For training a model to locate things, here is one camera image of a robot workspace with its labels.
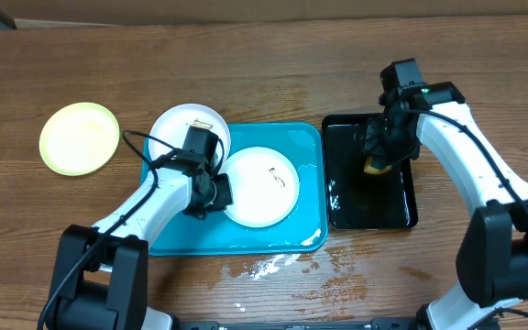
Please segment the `white plate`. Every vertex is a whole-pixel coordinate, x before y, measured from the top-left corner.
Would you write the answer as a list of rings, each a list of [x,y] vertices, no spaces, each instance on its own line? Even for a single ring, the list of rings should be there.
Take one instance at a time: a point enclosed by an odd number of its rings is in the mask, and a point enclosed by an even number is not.
[[[239,150],[224,163],[233,202],[225,214],[235,223],[262,228],[287,217],[297,203],[300,180],[287,157],[272,148]]]
[[[214,109],[202,104],[179,104],[163,113],[154,123],[150,135],[175,148],[182,148],[191,126],[208,128],[223,142],[217,145],[216,160],[226,161],[230,152],[231,135],[228,125]]]

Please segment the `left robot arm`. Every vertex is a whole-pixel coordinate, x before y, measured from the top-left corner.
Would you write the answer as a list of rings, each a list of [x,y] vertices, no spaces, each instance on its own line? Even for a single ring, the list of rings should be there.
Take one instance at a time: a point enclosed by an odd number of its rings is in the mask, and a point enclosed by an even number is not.
[[[177,214],[203,220],[232,202],[220,171],[224,143],[191,126],[181,147],[149,160],[149,178],[93,227],[60,236],[39,329],[173,329],[176,319],[148,306],[149,248]]]

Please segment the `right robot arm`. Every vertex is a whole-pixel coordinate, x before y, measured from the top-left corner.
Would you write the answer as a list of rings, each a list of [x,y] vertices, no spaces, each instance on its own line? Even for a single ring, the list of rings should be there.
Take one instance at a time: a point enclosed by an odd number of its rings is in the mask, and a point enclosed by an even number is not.
[[[382,174],[429,149],[470,217],[456,255],[456,284],[423,305],[411,329],[495,329],[528,300],[528,183],[480,131],[451,82],[429,84],[414,59],[382,70],[383,114],[368,125],[364,171]]]

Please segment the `yellow-green rimmed plate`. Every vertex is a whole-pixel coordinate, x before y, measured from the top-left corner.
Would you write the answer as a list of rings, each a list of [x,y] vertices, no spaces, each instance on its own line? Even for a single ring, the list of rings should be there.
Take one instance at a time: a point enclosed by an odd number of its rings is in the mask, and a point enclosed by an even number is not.
[[[90,102],[69,104],[42,128],[38,150],[54,172],[81,176],[101,169],[115,154],[120,128],[106,107]]]

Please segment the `green yellow sponge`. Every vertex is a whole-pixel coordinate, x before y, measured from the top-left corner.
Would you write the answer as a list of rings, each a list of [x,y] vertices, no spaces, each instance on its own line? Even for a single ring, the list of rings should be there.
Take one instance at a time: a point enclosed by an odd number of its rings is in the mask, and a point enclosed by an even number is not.
[[[370,175],[381,175],[390,171],[391,168],[391,165],[380,164],[373,157],[367,157],[364,163],[364,172]]]

